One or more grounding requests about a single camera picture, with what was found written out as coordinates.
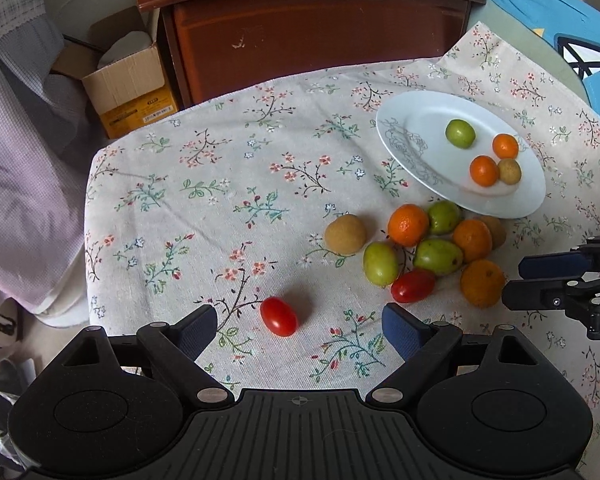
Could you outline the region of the red cherry tomato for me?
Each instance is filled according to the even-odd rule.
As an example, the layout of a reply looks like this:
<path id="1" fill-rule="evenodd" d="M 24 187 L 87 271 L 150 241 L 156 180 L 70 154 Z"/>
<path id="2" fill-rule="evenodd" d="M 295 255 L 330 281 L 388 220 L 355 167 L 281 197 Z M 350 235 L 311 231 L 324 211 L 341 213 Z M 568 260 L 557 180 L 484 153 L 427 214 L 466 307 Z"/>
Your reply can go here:
<path id="1" fill-rule="evenodd" d="M 436 276 L 426 269 L 413 269 L 391 285 L 391 295 L 399 304 L 412 304 L 428 297 L 436 286 Z"/>
<path id="2" fill-rule="evenodd" d="M 289 337 L 299 326 L 294 309 L 285 301 L 277 298 L 266 298 L 260 305 L 260 315 L 266 328 L 276 336 Z"/>

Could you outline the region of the large orange mandarin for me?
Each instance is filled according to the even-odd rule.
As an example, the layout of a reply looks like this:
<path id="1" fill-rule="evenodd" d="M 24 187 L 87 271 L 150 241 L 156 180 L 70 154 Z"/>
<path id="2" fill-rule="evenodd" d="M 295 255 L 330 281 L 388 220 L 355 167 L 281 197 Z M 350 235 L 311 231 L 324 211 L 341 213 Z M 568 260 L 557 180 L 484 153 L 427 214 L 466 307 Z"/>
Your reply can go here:
<path id="1" fill-rule="evenodd" d="M 505 283 L 505 274 L 496 263 L 480 259 L 463 270 L 460 292 L 472 306 L 487 309 L 500 301 Z"/>

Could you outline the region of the white plate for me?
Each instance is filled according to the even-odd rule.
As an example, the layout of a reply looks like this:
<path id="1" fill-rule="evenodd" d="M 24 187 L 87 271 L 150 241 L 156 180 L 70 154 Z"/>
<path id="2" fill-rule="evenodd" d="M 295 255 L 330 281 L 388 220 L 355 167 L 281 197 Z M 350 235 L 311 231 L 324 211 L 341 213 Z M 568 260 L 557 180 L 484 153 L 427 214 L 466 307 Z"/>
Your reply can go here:
<path id="1" fill-rule="evenodd" d="M 457 148 L 446 138 L 446 126 L 453 119 L 474 128 L 476 140 L 470 148 Z M 381 104 L 376 128 L 386 150 L 408 174 L 469 211 L 518 219 L 533 214 L 544 202 L 544 171 L 530 145 L 492 110 L 474 102 L 444 92 L 407 91 Z M 521 180 L 485 188 L 471 179 L 470 163 L 481 155 L 495 158 L 492 141 L 500 133 L 518 142 Z"/>

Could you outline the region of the green jujube top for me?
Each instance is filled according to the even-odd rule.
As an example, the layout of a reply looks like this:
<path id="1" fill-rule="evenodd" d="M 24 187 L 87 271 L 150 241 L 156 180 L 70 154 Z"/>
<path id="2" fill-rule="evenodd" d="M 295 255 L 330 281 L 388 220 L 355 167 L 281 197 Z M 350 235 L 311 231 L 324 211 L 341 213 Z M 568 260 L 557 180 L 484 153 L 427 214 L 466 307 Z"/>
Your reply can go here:
<path id="1" fill-rule="evenodd" d="M 440 200 L 427 210 L 429 217 L 429 234 L 443 236 L 451 234 L 463 220 L 460 207 L 449 200 Z"/>

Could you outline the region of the cardboard box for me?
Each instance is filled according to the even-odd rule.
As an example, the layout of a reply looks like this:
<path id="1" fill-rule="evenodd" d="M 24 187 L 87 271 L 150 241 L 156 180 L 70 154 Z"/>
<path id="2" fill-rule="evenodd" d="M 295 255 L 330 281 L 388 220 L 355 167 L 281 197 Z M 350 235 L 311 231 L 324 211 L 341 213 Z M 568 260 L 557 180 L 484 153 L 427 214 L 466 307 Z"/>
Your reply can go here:
<path id="1" fill-rule="evenodd" d="M 159 34 L 158 10 L 130 6 L 93 24 L 86 41 L 65 38 L 52 70 L 82 84 L 110 139 L 178 111 Z"/>

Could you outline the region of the floral tablecloth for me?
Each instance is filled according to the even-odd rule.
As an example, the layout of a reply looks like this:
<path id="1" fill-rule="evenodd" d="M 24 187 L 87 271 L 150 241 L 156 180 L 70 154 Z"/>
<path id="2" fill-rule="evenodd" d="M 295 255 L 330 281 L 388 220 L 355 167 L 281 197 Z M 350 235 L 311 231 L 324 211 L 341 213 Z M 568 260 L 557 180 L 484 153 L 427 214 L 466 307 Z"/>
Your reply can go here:
<path id="1" fill-rule="evenodd" d="M 387 243 L 396 208 L 445 200 L 378 136 L 381 104 L 415 90 L 492 110 L 542 165 L 541 207 L 498 218 L 507 237 L 490 260 L 506 278 L 524 257 L 600 235 L 600 116 L 478 24 L 441 58 L 267 81 L 103 148 L 86 192 L 91 323 L 129 335 L 208 304 L 218 328 L 198 362 L 231 392 L 369 392 L 401 364 L 381 329 L 391 290 L 366 278 L 360 252 L 329 250 L 324 233 L 355 214 L 369 243 Z M 293 335 L 266 328 L 260 305 L 270 297 L 296 312 Z"/>

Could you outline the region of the orange mandarin front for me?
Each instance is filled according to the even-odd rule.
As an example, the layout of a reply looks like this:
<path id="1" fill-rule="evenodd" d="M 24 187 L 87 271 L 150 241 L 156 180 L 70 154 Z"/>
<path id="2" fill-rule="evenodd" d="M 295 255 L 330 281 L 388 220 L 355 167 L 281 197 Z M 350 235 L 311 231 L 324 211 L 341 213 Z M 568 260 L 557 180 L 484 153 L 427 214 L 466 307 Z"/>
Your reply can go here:
<path id="1" fill-rule="evenodd" d="M 492 151 L 499 159 L 516 159 L 519 153 L 518 141 L 510 134 L 500 133 L 492 140 Z"/>

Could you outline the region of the wooden cabinet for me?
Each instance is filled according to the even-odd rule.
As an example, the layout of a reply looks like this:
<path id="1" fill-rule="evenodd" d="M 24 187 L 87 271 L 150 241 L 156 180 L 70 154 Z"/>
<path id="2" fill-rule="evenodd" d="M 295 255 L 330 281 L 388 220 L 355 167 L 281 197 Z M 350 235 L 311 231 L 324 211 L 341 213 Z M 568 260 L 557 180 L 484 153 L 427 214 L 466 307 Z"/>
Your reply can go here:
<path id="1" fill-rule="evenodd" d="M 192 106 L 322 68 L 434 58 L 486 0 L 136 0 L 160 12 Z"/>

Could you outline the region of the small green jujube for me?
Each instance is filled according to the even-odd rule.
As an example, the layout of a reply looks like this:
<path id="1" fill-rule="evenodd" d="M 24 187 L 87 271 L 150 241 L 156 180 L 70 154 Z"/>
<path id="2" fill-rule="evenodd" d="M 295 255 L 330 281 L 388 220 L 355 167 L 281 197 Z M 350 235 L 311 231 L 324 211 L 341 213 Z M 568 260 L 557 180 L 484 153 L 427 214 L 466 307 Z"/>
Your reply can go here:
<path id="1" fill-rule="evenodd" d="M 363 270 L 372 284 L 379 287 L 391 285 L 400 274 L 398 255 L 387 243 L 370 243 L 363 255 Z"/>

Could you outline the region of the checked grey cloth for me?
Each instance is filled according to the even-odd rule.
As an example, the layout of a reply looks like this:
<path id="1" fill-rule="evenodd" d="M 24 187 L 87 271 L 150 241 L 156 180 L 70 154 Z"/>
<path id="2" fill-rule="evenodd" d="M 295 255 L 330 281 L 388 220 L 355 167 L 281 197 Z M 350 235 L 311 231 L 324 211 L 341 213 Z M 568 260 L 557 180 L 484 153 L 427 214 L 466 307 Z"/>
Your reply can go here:
<path id="1" fill-rule="evenodd" d="M 88 320 L 84 206 L 100 136 L 44 0 L 0 0 L 0 307 L 55 328 Z"/>

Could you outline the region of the green jujube front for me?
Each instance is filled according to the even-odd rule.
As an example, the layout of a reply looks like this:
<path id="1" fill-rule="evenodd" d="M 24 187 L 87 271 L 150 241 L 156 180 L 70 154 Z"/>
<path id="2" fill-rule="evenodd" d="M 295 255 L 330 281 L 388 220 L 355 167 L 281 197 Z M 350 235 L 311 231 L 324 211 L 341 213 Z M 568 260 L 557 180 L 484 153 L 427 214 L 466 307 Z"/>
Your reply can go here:
<path id="1" fill-rule="evenodd" d="M 474 127 L 463 119 L 452 119 L 445 128 L 445 137 L 456 148 L 467 150 L 476 140 Z"/>

